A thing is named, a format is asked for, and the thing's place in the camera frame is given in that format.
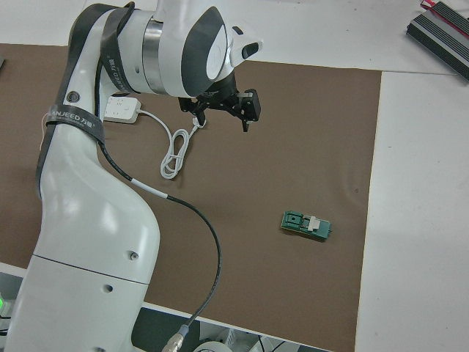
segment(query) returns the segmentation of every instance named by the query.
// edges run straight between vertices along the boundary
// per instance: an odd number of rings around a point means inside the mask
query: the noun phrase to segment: white cable sleeve
[[[149,192],[149,193],[151,193],[151,194],[154,194],[155,196],[158,196],[158,197],[160,197],[160,198],[163,198],[163,199],[168,198],[168,194],[163,193],[162,191],[159,191],[159,190],[157,190],[157,189],[154,189],[154,188],[152,188],[152,187],[146,185],[145,183],[142,183],[142,182],[140,182],[139,180],[136,180],[135,178],[133,178],[130,183],[132,183],[132,184],[134,184],[135,186],[140,187],[140,188],[143,189],[144,191],[147,191],[147,192]]]
[[[154,120],[158,121],[163,128],[165,129],[166,133],[168,134],[168,139],[169,139],[169,146],[168,146],[168,152],[166,153],[165,157],[161,161],[160,165],[160,173],[161,176],[166,178],[167,180],[171,180],[176,177],[177,173],[181,170],[182,165],[184,164],[184,157],[185,153],[188,150],[189,147],[189,140],[193,136],[193,134],[199,129],[204,126],[200,126],[197,122],[197,119],[193,119],[193,128],[191,133],[187,132],[184,129],[179,129],[177,130],[174,134],[171,134],[171,131],[169,130],[168,126],[156,117],[154,114],[149,113],[148,111],[145,110],[137,110],[139,114],[145,114]],[[182,138],[182,146],[177,152],[177,154],[174,152],[174,145],[177,137]]]

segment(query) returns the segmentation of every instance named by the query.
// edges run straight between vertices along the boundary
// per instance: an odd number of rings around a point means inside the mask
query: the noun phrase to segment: power plug
[[[104,120],[122,123],[134,123],[139,114],[141,103],[135,98],[109,97]]]

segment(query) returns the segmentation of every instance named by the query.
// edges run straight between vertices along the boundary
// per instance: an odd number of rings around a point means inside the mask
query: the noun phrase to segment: white robotic arm
[[[216,84],[229,86],[219,101],[252,102],[253,93],[237,96],[232,71],[259,43],[237,47],[232,32],[217,8],[200,0],[160,1],[156,13],[96,4],[78,17],[38,162],[41,233],[6,352],[140,351],[130,336],[160,233],[145,201],[97,159],[96,143],[106,152],[103,112],[116,92],[154,92],[186,99],[185,106],[195,104],[187,110],[202,118],[206,101],[190,97]],[[166,349],[180,348],[180,332]]]

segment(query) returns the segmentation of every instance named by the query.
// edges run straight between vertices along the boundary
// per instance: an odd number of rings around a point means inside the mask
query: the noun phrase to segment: brown mat
[[[40,228],[40,120],[54,101],[66,48],[0,45],[0,54],[0,261],[25,268]],[[130,175],[192,202],[219,232],[222,283],[203,316],[353,351],[380,72],[247,62],[237,82],[258,90],[260,122],[243,133],[236,118],[209,111],[176,180],[159,175],[168,141],[148,117],[106,123],[108,150]],[[191,127],[176,98],[141,101],[173,132]],[[212,238],[189,210],[139,193],[161,230],[146,301],[192,312],[213,280]],[[320,243],[281,230],[285,210],[330,220],[331,237]]]

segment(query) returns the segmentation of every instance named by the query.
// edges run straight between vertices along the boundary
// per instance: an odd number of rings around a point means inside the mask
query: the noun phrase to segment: green electronic component
[[[319,240],[327,240],[330,233],[330,222],[316,218],[316,216],[305,216],[296,211],[286,211],[281,220],[281,228],[310,235]]]

